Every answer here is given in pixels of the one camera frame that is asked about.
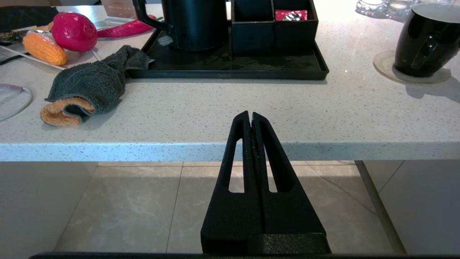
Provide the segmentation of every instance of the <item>countertop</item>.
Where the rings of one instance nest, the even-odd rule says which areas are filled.
[[[27,59],[0,66],[2,83],[34,93],[29,107],[0,122],[0,161],[219,161],[233,117],[245,110],[270,120],[291,160],[460,159],[459,56],[444,83],[393,82],[373,58],[395,49],[403,24],[355,13],[355,0],[315,4],[316,42],[330,69],[324,81],[128,79],[114,111],[57,128],[39,111],[58,71]],[[59,10],[105,18],[102,6]],[[148,10],[161,15],[160,5]],[[141,47],[149,35],[99,41],[98,55]]]

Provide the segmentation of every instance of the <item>tile floor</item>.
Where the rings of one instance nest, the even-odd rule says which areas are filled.
[[[241,165],[234,163],[232,192],[242,192]],[[353,161],[292,165],[333,253],[398,252]],[[219,166],[99,163],[55,251],[201,253],[201,224]]]

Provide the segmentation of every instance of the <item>black tray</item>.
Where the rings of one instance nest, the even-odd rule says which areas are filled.
[[[186,52],[161,46],[156,30],[142,48],[151,59],[148,70],[130,70],[132,78],[257,78],[323,80],[329,73],[318,46],[301,53],[233,55],[231,43],[220,48]]]

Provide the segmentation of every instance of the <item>coaster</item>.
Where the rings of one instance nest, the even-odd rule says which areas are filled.
[[[441,68],[431,77],[412,77],[405,75],[399,72],[393,65],[395,62],[395,53],[396,51],[394,50],[385,51],[377,54],[374,58],[374,67],[376,70],[393,81],[430,84],[441,83],[447,81],[451,77],[450,69],[447,68]]]

